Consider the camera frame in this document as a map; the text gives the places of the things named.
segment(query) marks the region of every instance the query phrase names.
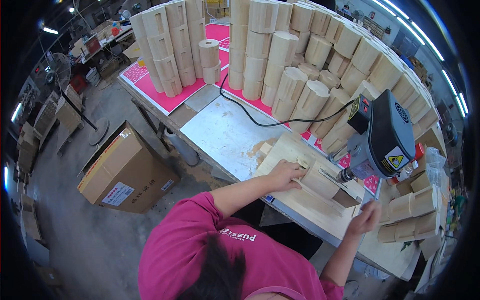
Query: stack of wooden cylinders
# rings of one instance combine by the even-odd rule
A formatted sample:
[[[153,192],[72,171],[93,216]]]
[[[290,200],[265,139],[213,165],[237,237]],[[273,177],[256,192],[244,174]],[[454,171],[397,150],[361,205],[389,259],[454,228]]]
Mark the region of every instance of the stack of wooden cylinders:
[[[142,19],[165,94],[167,97],[175,97],[183,89],[173,52],[165,5],[157,5],[144,11]]]
[[[247,100],[257,100],[262,95],[278,7],[278,3],[268,0],[250,1],[242,89],[242,94]]]
[[[299,68],[286,67],[280,79],[275,101],[272,106],[272,116],[279,121],[287,121],[297,105],[308,76]]]
[[[201,40],[206,39],[204,0],[185,0],[185,7],[187,10],[188,36],[190,39],[190,46],[192,47],[195,77],[203,78],[198,43]]]
[[[174,0],[165,3],[165,10],[167,11],[173,55],[177,63],[181,85],[192,85],[197,79],[193,66],[185,0]]]
[[[219,43],[216,39],[204,39],[198,43],[200,51],[200,64],[204,82],[206,84],[215,84],[220,81]]]
[[[320,110],[324,107],[329,96],[329,90],[325,84],[317,80],[307,81],[290,119],[315,119]],[[310,127],[311,123],[289,122],[288,124],[292,131],[304,133]]]
[[[243,88],[243,69],[247,49],[250,0],[230,0],[230,45],[228,47],[228,85]]]
[[[153,86],[158,93],[163,93],[164,90],[162,82],[153,62],[152,51],[150,50],[150,45],[148,44],[147,33],[145,31],[142,13],[140,12],[130,17],[130,23],[132,24],[135,38],[137,39],[138,46],[140,47],[140,51],[142,53],[142,58],[144,59],[145,66],[147,67],[148,74],[150,75]]]
[[[297,43],[298,37],[286,31],[273,33],[261,96],[263,104],[268,107],[273,105],[283,70],[293,62]]]

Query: fluorescent light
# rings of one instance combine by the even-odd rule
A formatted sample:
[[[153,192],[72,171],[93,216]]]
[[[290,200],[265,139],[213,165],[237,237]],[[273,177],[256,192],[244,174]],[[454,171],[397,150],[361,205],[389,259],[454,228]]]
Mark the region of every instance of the fluorescent light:
[[[396,17],[396,14],[391,11],[388,7],[386,7],[385,5],[381,4],[380,2],[378,2],[377,0],[372,0],[373,2],[377,3],[378,5],[380,5],[381,7],[383,7],[387,12],[391,13],[392,16]]]
[[[460,96],[460,99],[462,100],[462,104],[463,104],[463,108],[465,109],[465,113],[468,114],[467,103],[465,102],[465,98],[463,98],[463,94],[458,93],[458,95]]]
[[[460,107],[460,112],[462,113],[462,116],[465,117],[465,112],[463,111],[463,107],[462,107],[462,104],[460,103],[460,99],[458,99],[458,96],[456,96],[455,98],[458,103],[458,107]]]
[[[22,104],[19,103],[19,104],[17,105],[17,108],[15,109],[15,112],[14,112],[13,115],[12,115],[12,122],[13,122],[13,120],[15,120],[15,118],[17,117],[18,111],[20,110],[21,107],[22,107]]]
[[[413,27],[415,27],[415,29],[418,30],[418,32],[420,32],[420,34],[423,36],[423,38],[425,38],[427,40],[427,43],[430,45],[430,47],[433,48],[433,50],[435,51],[435,53],[437,54],[438,58],[441,60],[441,61],[444,61],[444,57],[440,54],[440,52],[438,51],[437,47],[435,47],[435,45],[432,43],[432,41],[430,41],[430,39],[428,38],[428,36],[420,29],[420,27],[418,27],[417,24],[415,24],[414,21],[412,21],[412,25]]]
[[[395,4],[393,4],[392,2],[388,1],[388,0],[384,0],[385,2],[387,2],[388,4],[390,4],[391,7],[395,8],[395,10],[397,12],[399,12],[405,19],[410,19],[406,13],[404,13],[403,11],[401,11]]]
[[[410,30],[410,32],[417,38],[417,40],[419,40],[419,42],[421,42],[422,45],[425,45],[425,42],[421,39],[421,37],[415,32],[413,31],[412,27],[410,27],[407,22],[403,21],[402,19],[400,19],[400,17],[397,17],[396,18],[397,20],[400,21],[400,23],[403,24],[403,26],[405,26],[408,30]]]
[[[53,30],[53,29],[48,28],[48,27],[43,27],[43,31],[50,32],[50,33],[53,33],[55,35],[59,34],[59,32],[57,30]]]
[[[453,84],[452,84],[452,82],[450,81],[450,77],[448,77],[447,72],[445,72],[445,70],[442,70],[442,73],[444,74],[445,78],[446,78],[447,81],[448,81],[448,84],[450,85],[450,88],[452,88],[452,91],[453,91],[453,93],[454,93],[455,96],[456,96],[456,90],[455,90],[455,88],[453,87]]]

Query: power cord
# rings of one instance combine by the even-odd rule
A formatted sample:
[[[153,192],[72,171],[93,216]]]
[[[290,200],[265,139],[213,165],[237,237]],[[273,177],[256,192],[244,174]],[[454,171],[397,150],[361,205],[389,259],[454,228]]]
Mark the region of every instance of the power cord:
[[[272,126],[277,126],[277,125],[282,125],[282,124],[285,124],[285,123],[288,123],[288,122],[322,122],[322,121],[326,121],[326,120],[330,120],[331,118],[333,118],[335,115],[341,113],[347,106],[349,106],[350,104],[353,103],[354,100],[351,100],[349,101],[347,104],[345,104],[341,109],[339,109],[336,113],[334,113],[333,115],[329,116],[329,117],[326,117],[326,118],[323,118],[323,119],[317,119],[317,120],[303,120],[303,119],[291,119],[291,120],[287,120],[287,121],[283,121],[283,122],[279,122],[279,123],[274,123],[274,124],[260,124],[259,122],[255,121],[252,116],[247,112],[247,109],[242,105],[240,104],[239,102],[233,100],[232,98],[230,97],[227,97],[224,93],[223,93],[223,84],[225,83],[225,80],[227,79],[227,75],[225,75],[225,77],[223,78],[223,81],[222,81],[222,84],[220,86],[220,95],[225,98],[225,99],[228,99],[230,101],[232,101],[233,103],[236,103],[238,104],[242,109],[243,111],[247,114],[247,116],[250,118],[250,120],[252,120],[253,123],[255,123],[256,125],[258,126],[261,126],[261,127],[272,127]]]

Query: cardboard box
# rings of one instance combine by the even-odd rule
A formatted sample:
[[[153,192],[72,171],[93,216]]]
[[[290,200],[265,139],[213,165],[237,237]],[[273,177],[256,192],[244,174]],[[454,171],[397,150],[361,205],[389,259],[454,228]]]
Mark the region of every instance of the cardboard box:
[[[83,168],[78,191],[91,203],[144,214],[180,181],[125,121]]]

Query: worker in background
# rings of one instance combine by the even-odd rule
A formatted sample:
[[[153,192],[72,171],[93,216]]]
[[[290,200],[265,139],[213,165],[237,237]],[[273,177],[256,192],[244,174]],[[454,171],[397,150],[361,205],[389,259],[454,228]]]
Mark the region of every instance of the worker in background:
[[[282,159],[268,175],[174,205],[143,249],[138,269],[141,298],[341,300],[362,234],[380,219],[379,202],[368,202],[352,219],[320,277],[309,257],[232,217],[264,195],[301,189],[293,179],[306,172],[298,163]],[[279,240],[296,238],[288,235],[280,232]],[[308,245],[304,240],[296,244],[302,243]]]

